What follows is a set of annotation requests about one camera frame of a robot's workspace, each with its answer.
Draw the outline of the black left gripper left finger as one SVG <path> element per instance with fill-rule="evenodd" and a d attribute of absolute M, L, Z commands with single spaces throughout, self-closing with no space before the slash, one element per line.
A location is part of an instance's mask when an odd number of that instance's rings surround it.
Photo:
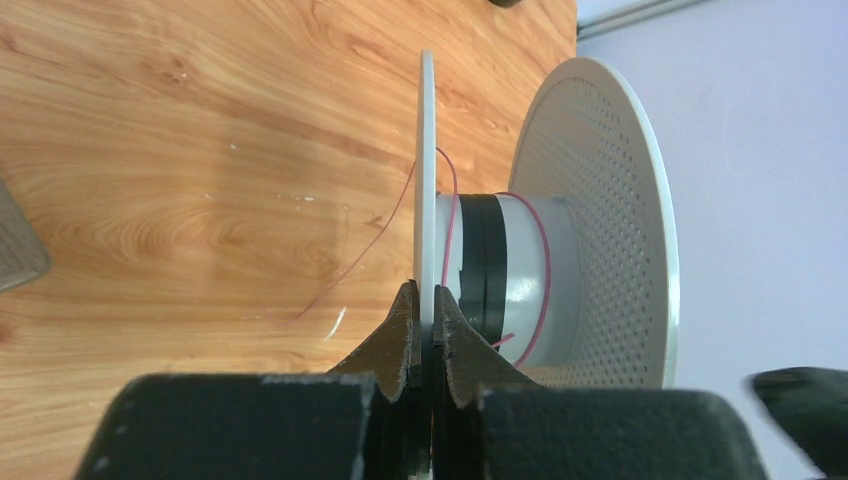
<path fill-rule="evenodd" d="M 417 473 L 420 399 L 420 298 L 403 283 L 386 319 L 329 370 L 376 380 L 363 450 L 365 479 L 407 479 Z"/>

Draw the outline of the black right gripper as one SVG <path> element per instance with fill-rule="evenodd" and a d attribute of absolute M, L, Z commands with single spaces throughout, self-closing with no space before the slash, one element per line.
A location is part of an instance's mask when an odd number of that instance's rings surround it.
<path fill-rule="evenodd" d="M 828 477 L 847 475 L 847 372 L 792 367 L 761 372 L 749 385 L 769 416 Z"/>

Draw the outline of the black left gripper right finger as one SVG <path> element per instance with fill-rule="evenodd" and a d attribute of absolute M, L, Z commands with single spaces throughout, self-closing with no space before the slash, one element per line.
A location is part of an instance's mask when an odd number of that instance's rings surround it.
<path fill-rule="evenodd" d="M 451 292 L 435 288 L 432 471 L 435 479 L 490 479 L 517 430 L 507 399 L 533 382 L 465 319 Z"/>

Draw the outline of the white plastic cable spool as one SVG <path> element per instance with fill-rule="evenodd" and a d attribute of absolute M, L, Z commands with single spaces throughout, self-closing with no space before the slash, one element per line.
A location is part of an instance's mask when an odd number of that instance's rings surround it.
<path fill-rule="evenodd" d="M 610 64 L 575 57 L 537 91 L 503 192 L 441 193 L 435 64 L 420 56 L 414 279 L 420 346 L 435 288 L 514 367 L 552 387 L 668 388 L 680 265 L 648 116 Z"/>

